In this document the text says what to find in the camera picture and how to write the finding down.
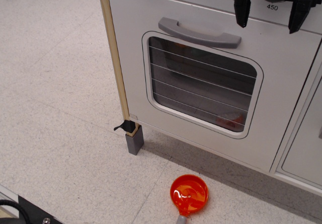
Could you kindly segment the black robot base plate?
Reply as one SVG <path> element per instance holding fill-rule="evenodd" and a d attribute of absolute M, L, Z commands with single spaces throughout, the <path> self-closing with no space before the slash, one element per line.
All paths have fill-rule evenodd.
<path fill-rule="evenodd" d="M 29 217 L 30 222 L 33 224 L 37 224 L 37 223 L 38 224 L 42 224 L 42 223 L 62 224 L 62 222 L 58 220 L 56 217 L 47 213 L 46 211 L 39 208 L 38 206 L 32 204 L 30 201 L 26 200 L 21 196 L 18 196 L 18 203 L 25 210 L 25 212 Z"/>

